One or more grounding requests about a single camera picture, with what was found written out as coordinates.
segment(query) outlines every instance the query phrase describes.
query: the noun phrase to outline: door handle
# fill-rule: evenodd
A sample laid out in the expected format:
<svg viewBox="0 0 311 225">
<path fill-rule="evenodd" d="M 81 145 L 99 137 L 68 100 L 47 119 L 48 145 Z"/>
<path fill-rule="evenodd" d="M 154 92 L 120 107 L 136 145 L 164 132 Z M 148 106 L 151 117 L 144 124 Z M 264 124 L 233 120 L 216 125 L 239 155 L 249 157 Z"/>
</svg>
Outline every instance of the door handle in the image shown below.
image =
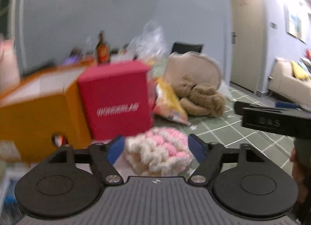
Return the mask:
<svg viewBox="0 0 311 225">
<path fill-rule="evenodd" d="M 235 44 L 235 38 L 237 37 L 237 35 L 235 34 L 235 32 L 232 32 L 232 44 Z"/>
</svg>

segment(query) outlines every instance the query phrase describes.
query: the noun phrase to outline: yellow snack package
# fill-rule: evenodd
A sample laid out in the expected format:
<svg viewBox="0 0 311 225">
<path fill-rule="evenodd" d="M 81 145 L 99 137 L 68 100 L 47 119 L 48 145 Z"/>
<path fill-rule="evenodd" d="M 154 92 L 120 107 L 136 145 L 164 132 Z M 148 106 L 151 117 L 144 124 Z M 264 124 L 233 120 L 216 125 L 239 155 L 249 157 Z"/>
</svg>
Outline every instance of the yellow snack package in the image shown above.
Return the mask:
<svg viewBox="0 0 311 225">
<path fill-rule="evenodd" d="M 163 78 L 158 78 L 156 80 L 155 89 L 157 98 L 153 113 L 172 122 L 182 123 L 188 126 L 191 125 L 191 123 L 188 122 L 188 115 L 181 107 L 173 88 L 167 84 Z"/>
</svg>

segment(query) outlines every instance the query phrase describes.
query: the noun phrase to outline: red box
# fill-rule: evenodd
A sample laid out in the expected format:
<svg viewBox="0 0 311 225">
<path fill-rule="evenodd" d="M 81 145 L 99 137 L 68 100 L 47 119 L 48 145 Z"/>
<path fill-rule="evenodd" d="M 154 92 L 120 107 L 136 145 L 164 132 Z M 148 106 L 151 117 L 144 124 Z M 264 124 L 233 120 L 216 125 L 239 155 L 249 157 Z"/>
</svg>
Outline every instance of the red box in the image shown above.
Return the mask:
<svg viewBox="0 0 311 225">
<path fill-rule="evenodd" d="M 140 61 L 89 67 L 77 80 L 95 140 L 132 136 L 151 128 L 147 72 Z"/>
</svg>

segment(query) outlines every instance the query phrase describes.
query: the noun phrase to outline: sofa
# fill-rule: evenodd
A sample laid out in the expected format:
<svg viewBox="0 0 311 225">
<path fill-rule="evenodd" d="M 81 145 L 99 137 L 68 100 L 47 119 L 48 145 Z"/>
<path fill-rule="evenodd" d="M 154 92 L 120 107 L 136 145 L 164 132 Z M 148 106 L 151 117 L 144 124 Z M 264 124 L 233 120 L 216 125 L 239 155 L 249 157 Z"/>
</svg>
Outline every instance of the sofa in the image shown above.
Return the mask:
<svg viewBox="0 0 311 225">
<path fill-rule="evenodd" d="M 277 58 L 270 76 L 269 90 L 297 104 L 311 107 L 311 81 L 295 78 L 289 61 Z"/>
</svg>

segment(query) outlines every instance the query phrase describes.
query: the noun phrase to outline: gray ribbed surface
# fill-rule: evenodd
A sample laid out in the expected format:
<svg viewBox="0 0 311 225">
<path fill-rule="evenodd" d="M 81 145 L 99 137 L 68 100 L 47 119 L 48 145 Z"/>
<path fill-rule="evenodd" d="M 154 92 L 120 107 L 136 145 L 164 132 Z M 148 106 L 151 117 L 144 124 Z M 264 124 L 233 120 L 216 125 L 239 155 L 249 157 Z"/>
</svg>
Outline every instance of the gray ribbed surface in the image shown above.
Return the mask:
<svg viewBox="0 0 311 225">
<path fill-rule="evenodd" d="M 248 221 L 222 210 L 204 188 L 192 187 L 183 178 L 131 177 L 128 183 L 105 190 L 88 210 L 57 221 L 24 217 L 18 225 L 291 225 L 288 217 Z"/>
</svg>

